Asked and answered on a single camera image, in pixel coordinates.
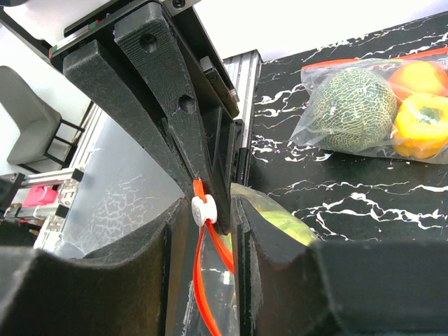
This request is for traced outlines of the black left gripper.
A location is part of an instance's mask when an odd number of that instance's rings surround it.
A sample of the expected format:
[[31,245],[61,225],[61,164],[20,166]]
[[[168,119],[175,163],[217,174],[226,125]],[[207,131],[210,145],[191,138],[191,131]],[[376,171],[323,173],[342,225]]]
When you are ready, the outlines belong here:
[[[107,112],[185,195],[193,196],[189,175],[202,180],[216,201],[215,228],[221,234],[229,233],[232,170],[229,114],[233,118],[238,116],[239,99],[193,8],[196,1],[158,1],[167,20],[163,17],[120,20],[149,2],[108,1],[65,27],[64,38],[55,45],[34,38],[4,10],[25,3],[2,1],[1,24],[37,48],[58,71],[62,70],[64,60],[66,78]],[[120,63],[98,42],[107,48],[113,44],[114,25],[116,44],[139,74]],[[210,83],[229,113],[211,93],[211,86],[193,55],[198,61],[211,62],[217,79]],[[183,163],[165,133],[164,114]]]

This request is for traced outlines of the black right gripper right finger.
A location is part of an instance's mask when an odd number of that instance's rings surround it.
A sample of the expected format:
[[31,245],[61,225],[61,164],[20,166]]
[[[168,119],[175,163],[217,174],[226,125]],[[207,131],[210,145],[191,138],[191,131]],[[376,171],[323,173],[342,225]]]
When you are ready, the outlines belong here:
[[232,201],[242,335],[446,335],[447,244],[305,246]]

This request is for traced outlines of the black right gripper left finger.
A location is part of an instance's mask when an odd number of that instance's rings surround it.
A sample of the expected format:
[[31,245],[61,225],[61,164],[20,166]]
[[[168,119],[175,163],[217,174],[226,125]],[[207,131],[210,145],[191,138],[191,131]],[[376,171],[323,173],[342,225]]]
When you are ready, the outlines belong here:
[[1,248],[2,335],[167,335],[188,226],[180,198],[151,222],[81,259]]

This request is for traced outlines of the green cabbage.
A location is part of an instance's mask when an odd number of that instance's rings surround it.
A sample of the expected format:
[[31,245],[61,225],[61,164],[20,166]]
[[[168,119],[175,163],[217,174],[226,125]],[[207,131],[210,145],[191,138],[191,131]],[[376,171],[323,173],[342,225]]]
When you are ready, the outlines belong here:
[[318,239],[308,225],[284,209],[256,209],[266,221],[305,246]]

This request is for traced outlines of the netted green melon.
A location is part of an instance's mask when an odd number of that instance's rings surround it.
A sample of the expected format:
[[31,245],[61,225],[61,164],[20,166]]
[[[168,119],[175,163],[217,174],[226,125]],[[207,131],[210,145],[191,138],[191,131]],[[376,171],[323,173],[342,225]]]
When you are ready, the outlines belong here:
[[387,82],[371,70],[348,68],[312,92],[307,130],[332,151],[359,153],[390,133],[398,102]]

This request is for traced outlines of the orange yellow bell pepper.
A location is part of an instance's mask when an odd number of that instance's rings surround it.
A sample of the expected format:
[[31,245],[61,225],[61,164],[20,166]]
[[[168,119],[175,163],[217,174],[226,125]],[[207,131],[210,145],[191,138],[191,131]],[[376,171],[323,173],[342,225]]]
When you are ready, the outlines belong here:
[[393,147],[403,156],[417,160],[437,155],[447,145],[447,98],[412,94],[395,118]]

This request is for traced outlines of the orange fruit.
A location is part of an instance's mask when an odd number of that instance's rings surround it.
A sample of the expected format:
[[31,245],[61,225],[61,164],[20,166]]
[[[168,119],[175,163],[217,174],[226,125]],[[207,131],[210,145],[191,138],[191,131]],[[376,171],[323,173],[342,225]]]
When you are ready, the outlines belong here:
[[437,63],[414,61],[400,66],[388,84],[400,101],[414,94],[447,95],[447,72]]

